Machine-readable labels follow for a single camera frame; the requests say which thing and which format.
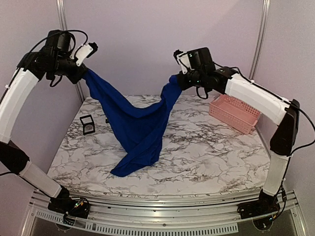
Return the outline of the blue printed t-shirt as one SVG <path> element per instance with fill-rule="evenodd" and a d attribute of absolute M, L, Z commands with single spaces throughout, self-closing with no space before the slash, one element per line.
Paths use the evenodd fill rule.
<path fill-rule="evenodd" d="M 110 83 L 92 70 L 84 74 L 90 96 L 98 100 L 126 155 L 111 174 L 126 177 L 159 160 L 162 139 L 173 106 L 182 93 L 177 76 L 162 88 L 160 101 L 145 108 L 133 106 Z"/>

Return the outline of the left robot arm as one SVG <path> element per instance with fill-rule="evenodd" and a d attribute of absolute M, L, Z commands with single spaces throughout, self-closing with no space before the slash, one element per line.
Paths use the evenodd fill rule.
<path fill-rule="evenodd" d="M 43 172 L 12 141 L 12 132 L 33 90 L 43 79 L 52 89 L 64 77 L 76 84 L 87 71 L 83 61 L 95 48 L 88 35 L 79 29 L 51 30 L 48 35 L 28 49 L 0 97 L 0 163 L 7 171 L 1 176 L 15 175 L 49 197 L 62 213 L 70 213 L 73 202 L 66 187 Z"/>

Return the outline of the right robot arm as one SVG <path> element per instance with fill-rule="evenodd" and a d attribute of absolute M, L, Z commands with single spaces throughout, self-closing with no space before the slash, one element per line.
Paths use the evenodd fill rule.
<path fill-rule="evenodd" d="M 271 162 L 259 199 L 254 204 L 258 214 L 270 210 L 286 175 L 295 143 L 299 102 L 288 101 L 245 78 L 237 67 L 217 66 L 207 47 L 183 52 L 176 50 L 173 56 L 181 67 L 178 83 L 181 89 L 204 88 L 206 93 L 215 90 L 250 105 L 269 118 L 277 130 L 270 140 Z"/>

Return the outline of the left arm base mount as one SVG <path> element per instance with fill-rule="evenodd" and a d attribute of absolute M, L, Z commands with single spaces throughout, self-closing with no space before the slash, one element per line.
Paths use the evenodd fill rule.
<path fill-rule="evenodd" d="M 87 219 L 90 212 L 90 203 L 84 197 L 51 198 L 48 209 L 65 216 Z"/>

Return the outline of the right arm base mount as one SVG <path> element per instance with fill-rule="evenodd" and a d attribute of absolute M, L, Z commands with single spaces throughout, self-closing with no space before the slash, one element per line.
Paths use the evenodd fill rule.
<path fill-rule="evenodd" d="M 275 197 L 259 198 L 255 201 L 245 202 L 237 205 L 237 212 L 241 219 L 257 217 L 280 210 L 280 204 Z"/>

